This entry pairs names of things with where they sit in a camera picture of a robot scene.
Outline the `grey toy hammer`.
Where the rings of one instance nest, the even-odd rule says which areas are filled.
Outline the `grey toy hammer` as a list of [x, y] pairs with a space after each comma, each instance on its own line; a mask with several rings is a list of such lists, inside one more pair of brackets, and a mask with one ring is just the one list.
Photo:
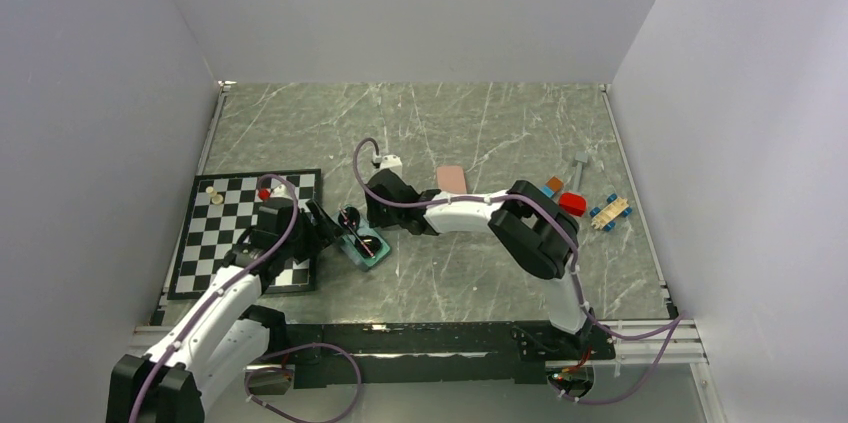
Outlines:
[[575, 167], [574, 176], [572, 178], [570, 192], [578, 193], [582, 181], [584, 167], [588, 164], [589, 155], [587, 152], [577, 152], [574, 157], [573, 166]]

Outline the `wooden toy car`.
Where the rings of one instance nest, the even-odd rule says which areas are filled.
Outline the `wooden toy car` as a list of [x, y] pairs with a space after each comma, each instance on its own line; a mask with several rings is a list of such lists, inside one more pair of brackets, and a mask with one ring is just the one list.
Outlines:
[[595, 230], [610, 232], [615, 228], [617, 218], [627, 217], [631, 213], [629, 200], [613, 193], [609, 195], [603, 208], [596, 206], [589, 211], [590, 224]]

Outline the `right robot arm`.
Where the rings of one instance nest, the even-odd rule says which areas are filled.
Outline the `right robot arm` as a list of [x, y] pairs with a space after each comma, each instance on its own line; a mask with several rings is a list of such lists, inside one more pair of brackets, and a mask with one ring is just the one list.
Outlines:
[[541, 190], [518, 180], [489, 194], [416, 191], [391, 170], [357, 179], [367, 218], [378, 228], [400, 227], [414, 235], [484, 233], [497, 238], [518, 266], [542, 282], [551, 341], [564, 358], [576, 358], [591, 341], [578, 275], [578, 222]]

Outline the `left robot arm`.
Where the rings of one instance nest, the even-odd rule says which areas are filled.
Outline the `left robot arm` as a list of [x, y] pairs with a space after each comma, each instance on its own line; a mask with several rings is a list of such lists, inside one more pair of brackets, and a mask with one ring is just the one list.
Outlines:
[[288, 263], [313, 261], [343, 229], [315, 202], [261, 203], [256, 222], [225, 254], [212, 283], [143, 355], [114, 366], [108, 422], [202, 422], [223, 390], [255, 361], [287, 349], [285, 316], [257, 301]]

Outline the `blue orange toy block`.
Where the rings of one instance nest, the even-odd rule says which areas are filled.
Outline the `blue orange toy block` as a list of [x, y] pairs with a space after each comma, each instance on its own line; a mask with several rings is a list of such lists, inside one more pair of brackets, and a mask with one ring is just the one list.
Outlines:
[[540, 191], [548, 198], [553, 198], [563, 188], [563, 181], [558, 177], [549, 178], [540, 188]]

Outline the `pink glasses case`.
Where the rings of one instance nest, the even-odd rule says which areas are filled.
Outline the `pink glasses case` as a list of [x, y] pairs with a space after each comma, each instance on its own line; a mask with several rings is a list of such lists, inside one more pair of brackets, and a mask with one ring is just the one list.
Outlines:
[[464, 170], [458, 165], [443, 165], [436, 168], [436, 183], [440, 191], [453, 195], [467, 194]]

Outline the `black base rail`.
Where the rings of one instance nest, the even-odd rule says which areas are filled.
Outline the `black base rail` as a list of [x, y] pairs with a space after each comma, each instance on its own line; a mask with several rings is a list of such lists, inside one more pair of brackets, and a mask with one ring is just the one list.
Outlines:
[[255, 368], [293, 371], [297, 389], [335, 384], [431, 383], [508, 380], [543, 384], [578, 363], [612, 361], [614, 345], [603, 331], [571, 337], [550, 323], [461, 322], [291, 324], [287, 345], [253, 361]]

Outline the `black white chessboard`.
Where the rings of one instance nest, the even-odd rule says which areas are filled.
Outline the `black white chessboard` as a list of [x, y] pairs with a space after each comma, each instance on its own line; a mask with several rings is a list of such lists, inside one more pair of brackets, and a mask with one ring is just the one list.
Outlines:
[[[322, 173], [320, 169], [283, 170], [276, 172], [291, 182], [298, 191], [298, 202], [321, 202]], [[241, 172], [198, 175], [168, 285], [167, 299], [199, 298], [210, 286], [225, 254], [249, 226], [256, 224], [256, 208], [261, 203], [257, 180], [263, 172]], [[223, 197], [220, 204], [212, 203], [207, 188]], [[304, 293], [316, 289], [317, 264], [312, 261], [286, 263], [282, 273], [267, 293]]]

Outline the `red toy block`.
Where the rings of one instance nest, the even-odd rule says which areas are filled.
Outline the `red toy block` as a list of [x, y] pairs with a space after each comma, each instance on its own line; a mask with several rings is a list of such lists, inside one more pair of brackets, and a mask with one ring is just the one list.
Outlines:
[[564, 192], [558, 199], [558, 205], [568, 214], [581, 217], [587, 211], [586, 199], [575, 192]]

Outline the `aluminium frame rail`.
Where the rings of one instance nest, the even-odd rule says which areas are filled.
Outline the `aluminium frame rail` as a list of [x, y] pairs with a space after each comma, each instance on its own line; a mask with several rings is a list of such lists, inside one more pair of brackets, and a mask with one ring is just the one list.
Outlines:
[[[482, 323], [370, 323], [293, 324], [291, 343], [314, 341], [331, 343], [358, 359], [399, 360], [401, 358], [502, 357], [508, 363], [542, 363], [560, 369], [577, 365], [580, 352], [545, 348], [541, 322]], [[608, 336], [602, 331], [591, 335], [591, 365], [647, 365], [660, 356], [665, 364], [696, 364], [707, 361], [697, 328], [692, 321], [680, 323], [672, 334], [662, 332], [636, 341]]]

